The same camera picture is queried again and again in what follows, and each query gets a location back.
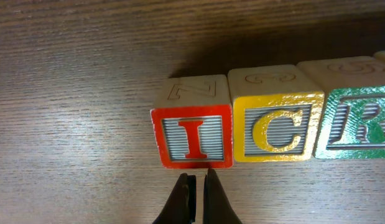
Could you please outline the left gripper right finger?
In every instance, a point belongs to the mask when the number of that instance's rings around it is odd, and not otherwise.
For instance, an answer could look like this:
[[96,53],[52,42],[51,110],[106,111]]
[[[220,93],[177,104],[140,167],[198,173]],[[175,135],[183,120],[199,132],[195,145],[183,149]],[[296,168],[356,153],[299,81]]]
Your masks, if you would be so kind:
[[208,169],[203,191],[203,224],[242,224],[225,194],[216,171]]

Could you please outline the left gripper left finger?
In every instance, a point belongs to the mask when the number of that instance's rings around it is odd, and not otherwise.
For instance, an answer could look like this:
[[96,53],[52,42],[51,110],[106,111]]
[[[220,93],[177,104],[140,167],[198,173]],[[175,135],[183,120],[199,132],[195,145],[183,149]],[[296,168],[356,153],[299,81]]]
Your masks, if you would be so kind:
[[195,222],[197,206],[195,175],[180,174],[162,211],[153,224],[191,224]]

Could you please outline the red I block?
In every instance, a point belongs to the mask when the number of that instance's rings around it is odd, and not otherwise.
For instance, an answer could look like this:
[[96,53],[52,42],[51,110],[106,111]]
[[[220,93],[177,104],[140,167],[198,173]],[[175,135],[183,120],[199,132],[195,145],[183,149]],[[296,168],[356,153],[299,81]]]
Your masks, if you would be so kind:
[[164,167],[233,166],[232,105],[225,75],[167,79],[150,114]]

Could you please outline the yellow C block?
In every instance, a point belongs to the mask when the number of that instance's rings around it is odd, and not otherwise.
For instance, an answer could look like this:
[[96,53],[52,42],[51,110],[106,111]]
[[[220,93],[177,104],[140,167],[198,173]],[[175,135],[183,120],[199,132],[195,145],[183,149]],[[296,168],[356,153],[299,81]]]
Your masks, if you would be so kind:
[[228,73],[238,162],[311,158],[325,94],[295,65]]

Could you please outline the green R block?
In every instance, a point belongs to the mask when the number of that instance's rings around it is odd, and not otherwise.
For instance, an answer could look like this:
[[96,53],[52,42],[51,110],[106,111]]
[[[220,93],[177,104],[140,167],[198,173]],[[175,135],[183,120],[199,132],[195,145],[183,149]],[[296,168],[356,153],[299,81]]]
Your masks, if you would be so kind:
[[385,62],[359,56],[297,66],[325,92],[315,158],[385,159]]

